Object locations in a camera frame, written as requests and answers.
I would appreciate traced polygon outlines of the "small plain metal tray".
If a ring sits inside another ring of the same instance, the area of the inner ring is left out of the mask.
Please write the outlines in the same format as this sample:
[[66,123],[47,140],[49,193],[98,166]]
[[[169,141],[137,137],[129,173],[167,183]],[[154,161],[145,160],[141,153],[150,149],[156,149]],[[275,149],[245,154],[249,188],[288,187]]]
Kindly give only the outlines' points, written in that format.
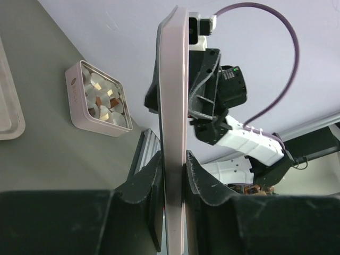
[[184,252],[183,168],[188,113],[189,13],[174,7],[157,29],[155,79],[164,171],[168,254]]

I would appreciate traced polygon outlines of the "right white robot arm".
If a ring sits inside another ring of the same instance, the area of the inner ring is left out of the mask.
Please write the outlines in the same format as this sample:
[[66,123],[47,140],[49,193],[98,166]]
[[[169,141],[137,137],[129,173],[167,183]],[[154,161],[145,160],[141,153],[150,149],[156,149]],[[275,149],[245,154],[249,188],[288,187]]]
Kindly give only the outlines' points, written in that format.
[[218,178],[225,184],[278,183],[293,159],[279,137],[237,121],[229,109],[245,103],[247,88],[238,66],[222,66],[221,52],[206,38],[216,17],[191,16],[174,9],[158,26],[152,84],[144,104],[159,116],[166,182],[173,187],[185,164],[187,127],[209,146],[241,154],[230,159]]

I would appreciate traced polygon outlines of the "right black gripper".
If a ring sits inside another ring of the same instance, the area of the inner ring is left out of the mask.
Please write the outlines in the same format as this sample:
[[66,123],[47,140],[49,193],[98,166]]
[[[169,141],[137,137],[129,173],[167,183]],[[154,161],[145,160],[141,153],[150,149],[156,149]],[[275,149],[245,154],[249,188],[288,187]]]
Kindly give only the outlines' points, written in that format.
[[[196,119],[211,120],[216,112],[242,105],[247,87],[239,66],[220,66],[217,48],[189,51],[188,113]],[[144,98],[149,112],[159,114],[159,68],[154,64],[151,85]]]

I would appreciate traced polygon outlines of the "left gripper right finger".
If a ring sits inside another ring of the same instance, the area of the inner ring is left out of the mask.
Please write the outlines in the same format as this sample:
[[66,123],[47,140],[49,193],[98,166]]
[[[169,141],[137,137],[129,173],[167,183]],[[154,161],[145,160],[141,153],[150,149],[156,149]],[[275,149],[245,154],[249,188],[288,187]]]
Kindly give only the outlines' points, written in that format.
[[241,195],[186,153],[189,254],[339,254],[336,196]]

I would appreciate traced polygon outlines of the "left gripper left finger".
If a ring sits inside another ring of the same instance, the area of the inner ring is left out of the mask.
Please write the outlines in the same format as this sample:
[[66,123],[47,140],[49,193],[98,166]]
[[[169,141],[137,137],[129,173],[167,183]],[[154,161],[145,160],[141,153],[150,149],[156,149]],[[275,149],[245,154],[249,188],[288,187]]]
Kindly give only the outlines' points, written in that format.
[[113,190],[1,193],[1,254],[157,254],[162,156]]

